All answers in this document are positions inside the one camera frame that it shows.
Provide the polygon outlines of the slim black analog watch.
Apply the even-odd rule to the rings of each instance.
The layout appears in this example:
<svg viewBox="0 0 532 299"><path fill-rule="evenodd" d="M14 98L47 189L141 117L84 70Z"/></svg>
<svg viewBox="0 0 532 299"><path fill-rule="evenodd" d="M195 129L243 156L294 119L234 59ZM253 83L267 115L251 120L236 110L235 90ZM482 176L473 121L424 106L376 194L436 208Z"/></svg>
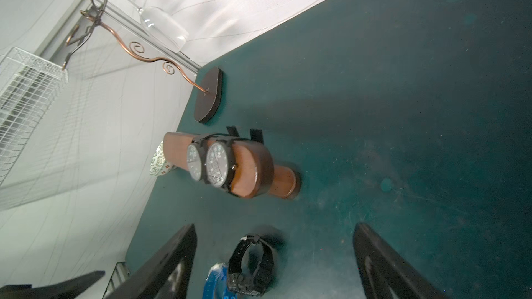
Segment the slim black analog watch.
<svg viewBox="0 0 532 299"><path fill-rule="evenodd" d="M227 133L207 134L203 140L207 142L214 138L206 153L205 168L207 181L215 188L219 188L231 195L231 183L234 180L238 164L233 148L235 141L255 141L262 143L262 130L250 132L250 138L242 138L235 126L227 126Z"/></svg>
<svg viewBox="0 0 532 299"><path fill-rule="evenodd" d="M205 168L207 148L214 142L214 138L210 138L207 142L203 138L207 134L202 134L195 137L186 149L186 164L189 174L194 181L204 181L207 184L207 174Z"/></svg>

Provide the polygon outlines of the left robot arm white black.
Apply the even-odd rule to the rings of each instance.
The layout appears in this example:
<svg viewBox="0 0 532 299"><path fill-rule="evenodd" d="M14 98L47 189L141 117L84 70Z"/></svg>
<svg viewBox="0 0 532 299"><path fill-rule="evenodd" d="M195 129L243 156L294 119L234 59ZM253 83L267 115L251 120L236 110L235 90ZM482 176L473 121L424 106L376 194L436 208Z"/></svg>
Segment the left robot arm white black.
<svg viewBox="0 0 532 299"><path fill-rule="evenodd" d="M1 298L76 298L96 284L103 276L105 276L105 271L93 271L44 287L33 287L32 284L6 285L1 288Z"/></svg>

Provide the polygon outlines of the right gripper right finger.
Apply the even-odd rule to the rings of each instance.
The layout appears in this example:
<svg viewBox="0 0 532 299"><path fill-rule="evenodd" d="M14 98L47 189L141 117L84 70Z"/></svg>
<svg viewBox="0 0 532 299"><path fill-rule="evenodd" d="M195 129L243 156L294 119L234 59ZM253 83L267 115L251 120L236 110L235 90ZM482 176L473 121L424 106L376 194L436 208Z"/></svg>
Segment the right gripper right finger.
<svg viewBox="0 0 532 299"><path fill-rule="evenodd" d="M370 225L358 223L353 249L367 298L446 298Z"/></svg>

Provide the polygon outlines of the wooden T-shaped watch stand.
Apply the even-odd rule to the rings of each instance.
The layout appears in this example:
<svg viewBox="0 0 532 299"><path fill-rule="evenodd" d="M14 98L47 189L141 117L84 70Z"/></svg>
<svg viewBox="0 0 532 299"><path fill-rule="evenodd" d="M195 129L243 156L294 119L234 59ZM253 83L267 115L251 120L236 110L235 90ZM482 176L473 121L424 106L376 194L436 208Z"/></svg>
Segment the wooden T-shaped watch stand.
<svg viewBox="0 0 532 299"><path fill-rule="evenodd" d="M181 132L166 133L163 138L166 160L188 170L186 149L194 137L193 134ZM294 199L299 194L299 175L289 167L275 164L266 146L254 141L235 141L232 149L236 158L236 173L230 185L231 193L244 199L264 194Z"/></svg>

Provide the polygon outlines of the blue translucent watch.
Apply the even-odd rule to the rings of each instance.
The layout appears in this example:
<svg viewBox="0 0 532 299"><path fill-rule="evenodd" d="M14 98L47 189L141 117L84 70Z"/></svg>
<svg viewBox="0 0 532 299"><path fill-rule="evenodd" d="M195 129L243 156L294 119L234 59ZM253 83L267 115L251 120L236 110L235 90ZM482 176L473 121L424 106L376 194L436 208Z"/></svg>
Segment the blue translucent watch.
<svg viewBox="0 0 532 299"><path fill-rule="evenodd" d="M227 287L227 276L226 264L213 265L204 284L202 299L237 299L237 294Z"/></svg>

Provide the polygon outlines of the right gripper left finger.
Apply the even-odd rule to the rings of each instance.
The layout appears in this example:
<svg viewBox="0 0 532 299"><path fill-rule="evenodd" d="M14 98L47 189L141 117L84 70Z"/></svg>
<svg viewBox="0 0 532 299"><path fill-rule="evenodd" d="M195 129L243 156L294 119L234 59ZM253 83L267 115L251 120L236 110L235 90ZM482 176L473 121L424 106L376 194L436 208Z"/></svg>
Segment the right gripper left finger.
<svg viewBox="0 0 532 299"><path fill-rule="evenodd" d="M193 224L183 226L109 298L185 298L198 238Z"/></svg>

